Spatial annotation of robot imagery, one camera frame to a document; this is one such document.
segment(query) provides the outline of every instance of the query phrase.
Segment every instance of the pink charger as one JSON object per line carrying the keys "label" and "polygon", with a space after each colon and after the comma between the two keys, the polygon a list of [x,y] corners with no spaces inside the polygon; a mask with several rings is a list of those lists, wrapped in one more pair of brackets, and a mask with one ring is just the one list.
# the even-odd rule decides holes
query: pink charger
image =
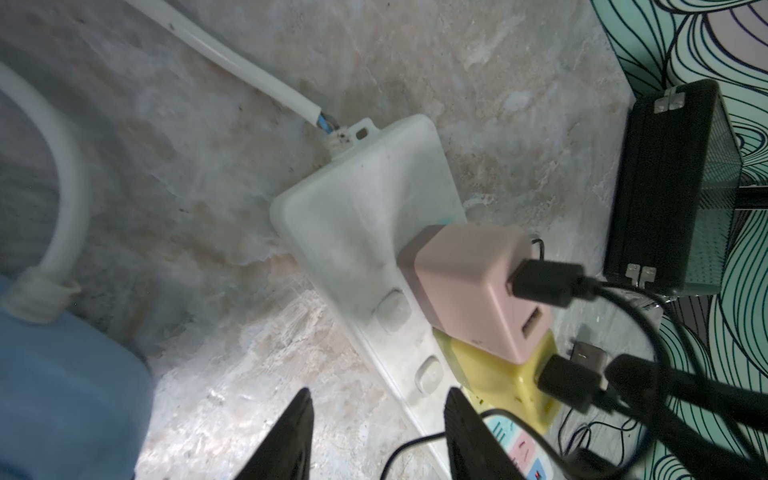
{"label": "pink charger", "polygon": [[507,291],[531,252],[520,227],[431,225],[400,251],[397,265],[435,328],[521,364],[552,324],[548,306]]}

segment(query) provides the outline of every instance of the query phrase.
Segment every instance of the black storage case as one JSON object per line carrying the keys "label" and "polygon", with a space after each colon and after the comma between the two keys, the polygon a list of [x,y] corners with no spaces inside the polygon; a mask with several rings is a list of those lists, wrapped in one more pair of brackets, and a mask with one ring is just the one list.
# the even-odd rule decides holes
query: black storage case
{"label": "black storage case", "polygon": [[741,156],[714,80],[630,113],[604,274],[667,296],[720,291]]}

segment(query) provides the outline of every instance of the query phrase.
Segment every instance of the blue wire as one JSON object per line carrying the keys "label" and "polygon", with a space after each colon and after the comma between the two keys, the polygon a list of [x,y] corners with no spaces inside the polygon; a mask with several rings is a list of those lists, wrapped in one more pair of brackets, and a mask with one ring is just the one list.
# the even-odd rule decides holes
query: blue wire
{"label": "blue wire", "polygon": [[333,133],[333,127],[331,127],[328,124],[328,121],[323,116],[323,114],[320,114],[320,116],[317,118],[317,126],[322,128],[324,132],[326,132],[328,135]]}

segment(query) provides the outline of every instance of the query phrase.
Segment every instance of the patterned fabric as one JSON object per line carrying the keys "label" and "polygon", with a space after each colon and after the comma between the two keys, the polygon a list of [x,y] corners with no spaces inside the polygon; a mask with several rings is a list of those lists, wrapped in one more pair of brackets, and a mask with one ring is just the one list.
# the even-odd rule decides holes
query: patterned fabric
{"label": "patterned fabric", "polygon": [[[684,319],[689,338],[711,379],[768,392],[768,210],[740,212],[733,228],[736,241],[720,294],[685,297],[674,302],[673,307]],[[667,317],[662,320],[660,334],[672,366],[693,372]],[[670,408],[705,439],[741,452],[725,424],[712,413],[676,399]],[[768,458],[768,437],[753,429],[746,433],[756,450]],[[686,475],[674,455],[657,443],[646,461],[644,477],[671,480],[688,478]]]}
{"label": "patterned fabric", "polygon": [[747,183],[768,184],[768,0],[592,0],[637,96],[720,83]]}
{"label": "patterned fabric", "polygon": [[[740,142],[743,183],[768,184],[768,0],[592,0],[592,5],[637,96],[701,78],[719,82]],[[768,210],[737,212],[728,251],[720,294],[681,298],[673,306],[711,379],[768,392]],[[692,372],[669,319],[660,334],[674,368]],[[707,410],[679,400],[670,408],[705,439],[741,452]],[[766,435],[752,429],[747,435],[768,458]],[[644,477],[690,474],[657,443]]]}

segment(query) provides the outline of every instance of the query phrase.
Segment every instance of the metal latch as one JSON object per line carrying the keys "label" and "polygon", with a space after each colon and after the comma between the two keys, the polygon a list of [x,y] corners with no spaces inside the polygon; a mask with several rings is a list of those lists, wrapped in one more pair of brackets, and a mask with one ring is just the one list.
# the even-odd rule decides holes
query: metal latch
{"label": "metal latch", "polygon": [[632,280],[632,286],[645,288],[646,283],[653,283],[654,280],[656,280],[656,267],[644,266],[641,270],[640,265],[636,263],[628,263],[627,271],[624,275]]}
{"label": "metal latch", "polygon": [[667,110],[677,110],[685,105],[685,92],[677,91],[677,87],[668,88],[664,96],[654,102],[654,113],[660,114]]}

